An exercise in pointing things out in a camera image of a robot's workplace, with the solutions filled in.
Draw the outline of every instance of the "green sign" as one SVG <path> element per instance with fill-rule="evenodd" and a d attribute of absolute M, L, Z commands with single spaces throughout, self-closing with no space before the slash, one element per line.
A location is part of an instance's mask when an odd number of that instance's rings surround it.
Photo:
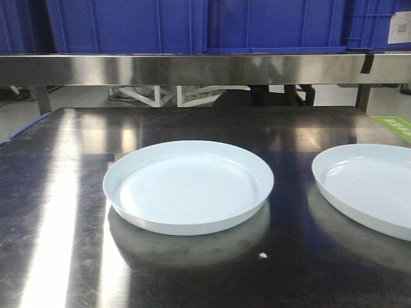
<path fill-rule="evenodd" d="M 406 120 L 400 117 L 388 116 L 374 116 L 372 118 L 392 130 L 397 135 L 400 135 L 405 140 L 411 142 L 411 124 Z"/>

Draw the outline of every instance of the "black cable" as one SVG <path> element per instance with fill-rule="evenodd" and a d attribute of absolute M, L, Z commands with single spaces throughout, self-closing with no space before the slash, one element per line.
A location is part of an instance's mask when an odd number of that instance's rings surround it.
<path fill-rule="evenodd" d="M 107 99 L 109 101 L 123 101 L 125 103 L 141 103 L 138 99 L 130 99 L 127 100 L 127 98 L 121 99 L 121 98 L 113 98 L 113 96 L 110 96 L 110 93 L 107 94 Z"/>

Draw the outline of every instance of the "white label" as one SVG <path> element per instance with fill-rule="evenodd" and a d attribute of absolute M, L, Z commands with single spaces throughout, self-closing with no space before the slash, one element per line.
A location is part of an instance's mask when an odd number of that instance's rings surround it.
<path fill-rule="evenodd" d="M 411 12 L 397 12 L 391 17 L 388 44 L 411 43 Z"/>

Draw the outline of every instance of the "table leg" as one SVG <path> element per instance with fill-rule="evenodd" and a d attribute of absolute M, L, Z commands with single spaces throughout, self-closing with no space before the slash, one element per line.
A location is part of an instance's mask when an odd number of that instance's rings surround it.
<path fill-rule="evenodd" d="M 367 111 L 368 100 L 370 97 L 371 85 L 359 85 L 355 107 L 361 111 Z"/>
<path fill-rule="evenodd" d="M 51 112 L 51 105 L 50 105 L 50 99 L 49 99 L 47 87 L 45 86 L 30 87 L 30 93 L 31 93 L 31 97 L 33 99 L 36 99 L 37 103 L 39 104 L 40 115 Z"/>

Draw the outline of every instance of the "qr code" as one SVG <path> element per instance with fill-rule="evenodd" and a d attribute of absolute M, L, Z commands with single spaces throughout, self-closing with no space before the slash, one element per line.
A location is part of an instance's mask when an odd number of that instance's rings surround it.
<path fill-rule="evenodd" d="M 407 24 L 399 24 L 397 33 L 407 33 Z"/>

